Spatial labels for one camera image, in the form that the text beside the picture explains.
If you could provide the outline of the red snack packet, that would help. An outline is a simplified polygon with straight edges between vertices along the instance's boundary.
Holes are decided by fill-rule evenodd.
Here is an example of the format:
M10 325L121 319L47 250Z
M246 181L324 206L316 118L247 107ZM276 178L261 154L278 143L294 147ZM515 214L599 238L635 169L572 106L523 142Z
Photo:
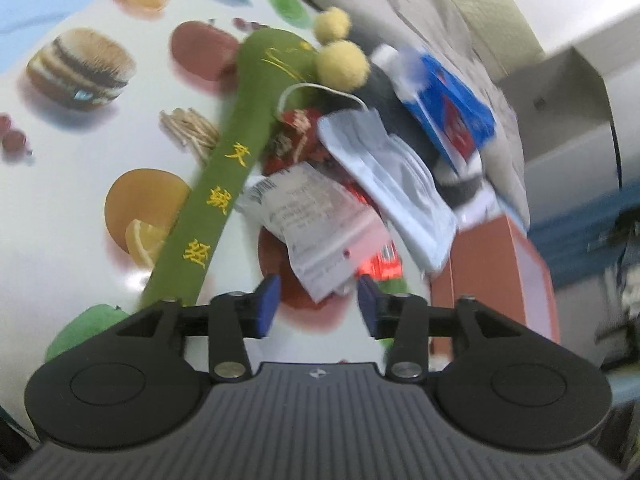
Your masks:
M366 192L357 183L347 183L345 188L361 203L372 207L377 214L380 213L374 201L367 196ZM361 275L369 275L376 282L400 280L404 277L404 267L396 245L392 240L374 256L360 264L356 277L360 278Z

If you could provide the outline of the light blue face mask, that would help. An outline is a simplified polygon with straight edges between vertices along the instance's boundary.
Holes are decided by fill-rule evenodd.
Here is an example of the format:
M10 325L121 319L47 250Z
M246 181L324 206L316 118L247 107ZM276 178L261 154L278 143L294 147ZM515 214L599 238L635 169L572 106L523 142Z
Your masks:
M302 89L332 93L356 104L321 117L318 138L390 220L416 265L429 274L442 272L458 222L422 159L386 131L377 110L351 93L309 82L292 84L280 93L277 110L282 112L290 96Z

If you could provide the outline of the blue tissue pack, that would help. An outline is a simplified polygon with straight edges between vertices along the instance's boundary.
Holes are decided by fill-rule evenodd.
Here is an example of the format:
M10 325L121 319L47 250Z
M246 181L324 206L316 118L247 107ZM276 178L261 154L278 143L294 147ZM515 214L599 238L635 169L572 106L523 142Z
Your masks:
M398 100L416 118L457 174L496 134L496 121L457 76L425 50L381 44L370 61L388 77Z

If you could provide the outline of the salmon pink cardboard box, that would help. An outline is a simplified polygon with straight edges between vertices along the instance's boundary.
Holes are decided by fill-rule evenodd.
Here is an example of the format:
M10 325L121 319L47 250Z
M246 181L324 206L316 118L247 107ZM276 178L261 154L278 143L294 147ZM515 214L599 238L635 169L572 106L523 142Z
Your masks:
M560 341L558 309L544 259L505 214L457 234L449 259L430 281L431 303L451 308L472 296L534 332Z

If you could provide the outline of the dark red candy wrapper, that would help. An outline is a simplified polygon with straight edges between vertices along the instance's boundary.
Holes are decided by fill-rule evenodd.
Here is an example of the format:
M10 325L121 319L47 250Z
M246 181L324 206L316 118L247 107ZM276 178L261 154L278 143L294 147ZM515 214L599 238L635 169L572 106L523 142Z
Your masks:
M323 162L329 152L318 138L318 121L322 117L316 108L286 110L279 116L276 132L266 148L262 174L270 176L301 162Z

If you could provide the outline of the grey white penguin plush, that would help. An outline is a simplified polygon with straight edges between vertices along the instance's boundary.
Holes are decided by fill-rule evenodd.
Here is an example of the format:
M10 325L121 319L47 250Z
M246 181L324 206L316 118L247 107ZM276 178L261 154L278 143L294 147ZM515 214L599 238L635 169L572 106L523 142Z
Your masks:
M370 61L369 54L380 45L377 39L367 39L361 30L352 30L349 15L335 6L316 16L314 36L323 47L334 41L355 40L359 42L357 47L362 50L366 62ZM422 126L399 101L386 73L375 64L369 64L367 80L352 90L352 93L362 99L368 107L378 111L386 131L405 141L436 178L436 170L444 169L444 161ZM454 179L444 183L435 180L435 185L444 201L456 209L469 203L480 192L483 177L472 177L466 181Z

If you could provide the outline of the fruit print mat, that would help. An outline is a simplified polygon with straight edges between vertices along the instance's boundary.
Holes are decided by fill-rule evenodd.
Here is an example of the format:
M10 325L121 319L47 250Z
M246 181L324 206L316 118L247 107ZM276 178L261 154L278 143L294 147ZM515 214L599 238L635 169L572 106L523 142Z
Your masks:
M160 114L193 108L221 125L232 110L232 88L175 63L172 32L201 21L236 34L242 20L286 27L269 0L93 0L1 70L2 113L29 146L24 158L1 162L1 404L21 426L29 426L26 384L54 336L96 304L127 312L139 304L148 274L104 220L113 183L134 169L193 183L198 156L162 129ZM66 110L25 73L41 47L76 27L111 37L137 64L122 95L93 112Z

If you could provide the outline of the green embroidered plush stick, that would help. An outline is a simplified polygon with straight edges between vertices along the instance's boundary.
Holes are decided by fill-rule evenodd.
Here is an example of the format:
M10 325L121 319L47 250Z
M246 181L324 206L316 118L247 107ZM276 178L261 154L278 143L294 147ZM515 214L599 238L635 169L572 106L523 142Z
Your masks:
M221 138L193 185L140 298L194 304L234 203L262 156L286 89L317 80L316 49L294 32L261 28L236 55L238 94Z

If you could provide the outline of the grey wardrobe cabinet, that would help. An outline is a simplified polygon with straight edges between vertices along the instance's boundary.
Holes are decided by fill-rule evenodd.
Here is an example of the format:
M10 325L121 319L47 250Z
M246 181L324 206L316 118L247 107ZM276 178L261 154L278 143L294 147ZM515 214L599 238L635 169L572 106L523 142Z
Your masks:
M518 115L533 222L639 179L639 17L500 82Z

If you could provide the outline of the grey duvet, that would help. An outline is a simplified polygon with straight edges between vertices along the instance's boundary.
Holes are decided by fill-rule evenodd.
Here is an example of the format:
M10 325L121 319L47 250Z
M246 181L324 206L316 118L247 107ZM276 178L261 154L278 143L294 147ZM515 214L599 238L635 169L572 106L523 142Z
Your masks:
M496 137L480 150L486 177L500 197L530 226L525 160L518 120L474 52L471 32L450 0L310 0L324 10L337 6L358 32L375 44L423 48L489 107Z

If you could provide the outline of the beige quilted headboard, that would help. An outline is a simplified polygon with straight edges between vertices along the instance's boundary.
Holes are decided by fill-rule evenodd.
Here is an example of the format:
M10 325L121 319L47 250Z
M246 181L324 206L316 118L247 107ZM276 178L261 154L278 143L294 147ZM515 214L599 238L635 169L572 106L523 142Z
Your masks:
M514 0L450 1L468 25L474 50L495 80L544 59L544 49Z

